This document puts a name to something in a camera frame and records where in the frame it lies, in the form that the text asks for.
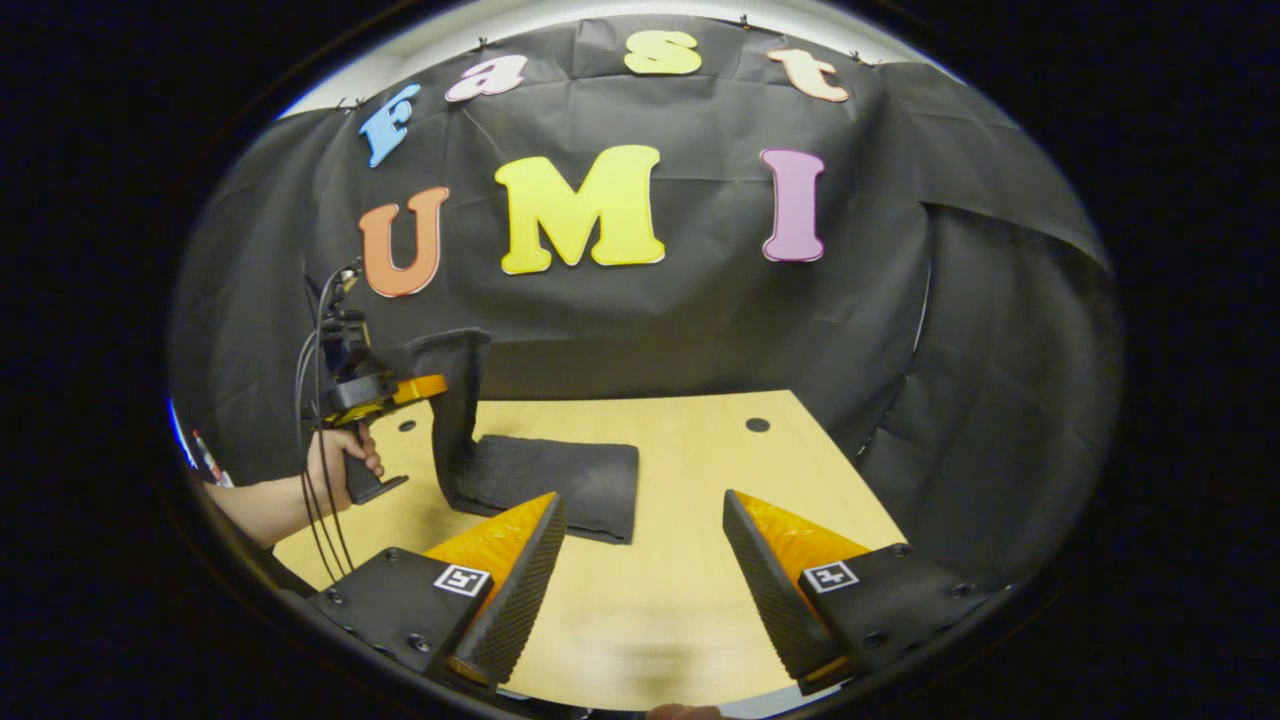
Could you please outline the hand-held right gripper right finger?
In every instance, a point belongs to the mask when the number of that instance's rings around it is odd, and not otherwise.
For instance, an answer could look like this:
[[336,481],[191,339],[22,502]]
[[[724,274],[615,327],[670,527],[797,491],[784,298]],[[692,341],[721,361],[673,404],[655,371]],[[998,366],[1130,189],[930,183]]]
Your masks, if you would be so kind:
[[756,612],[803,694],[918,656],[986,605],[978,584],[904,542],[877,550],[737,489],[724,536]]

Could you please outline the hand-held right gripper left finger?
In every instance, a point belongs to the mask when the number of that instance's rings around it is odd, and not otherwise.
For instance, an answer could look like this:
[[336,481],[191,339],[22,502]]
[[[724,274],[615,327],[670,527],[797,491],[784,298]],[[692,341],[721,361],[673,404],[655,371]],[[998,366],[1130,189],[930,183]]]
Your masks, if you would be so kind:
[[419,676],[493,692],[524,653],[566,530],[561,496],[544,493],[424,553],[385,548],[310,606]]

